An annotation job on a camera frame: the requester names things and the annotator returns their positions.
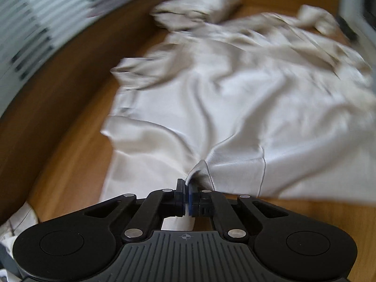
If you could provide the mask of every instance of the silver screw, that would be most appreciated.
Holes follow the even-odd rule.
[[[241,229],[231,229],[227,234],[232,238],[243,238],[247,235],[247,233]]]
[[[142,234],[143,234],[142,230],[136,229],[136,228],[128,229],[128,230],[125,230],[125,232],[124,232],[124,235],[127,238],[138,238]]]

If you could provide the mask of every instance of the white slatted panel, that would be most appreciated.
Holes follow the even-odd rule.
[[[99,1],[0,0],[0,115],[57,49],[99,18],[88,16]]]

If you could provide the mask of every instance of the crosshair symbol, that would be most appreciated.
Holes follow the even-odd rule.
[[[192,238],[193,236],[191,236],[191,235],[185,233],[185,234],[183,234],[183,235],[180,236],[180,237],[181,237],[182,239],[188,240],[188,239]]]

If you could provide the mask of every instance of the white cloth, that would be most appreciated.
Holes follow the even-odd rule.
[[[168,0],[157,5],[151,15],[169,31],[188,30],[205,22],[227,19],[240,3],[240,0]]]
[[[24,203],[16,213],[0,226],[0,243],[6,248],[11,257],[13,257],[13,244],[18,235],[35,224],[38,224],[38,218],[34,210],[28,203]],[[0,270],[0,279],[7,282],[21,281],[5,269]]]
[[[333,31],[317,13],[207,24],[123,59],[102,129],[115,151],[101,200],[187,178],[232,194],[375,202],[371,71],[296,27]]]

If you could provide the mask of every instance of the white garment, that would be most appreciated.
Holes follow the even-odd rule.
[[[18,235],[35,224],[38,224],[38,218],[34,210],[28,203],[24,203],[16,213],[0,226],[0,243],[11,257],[13,257],[13,244]],[[21,281],[20,278],[5,269],[0,270],[0,279],[7,282]]]
[[[240,5],[240,0],[168,0],[152,11],[155,21],[169,31],[188,30],[219,23]]]
[[[299,14],[206,24],[123,59],[102,129],[115,151],[101,200],[187,178],[232,194],[375,202],[371,71],[296,27],[329,34],[325,11]]]

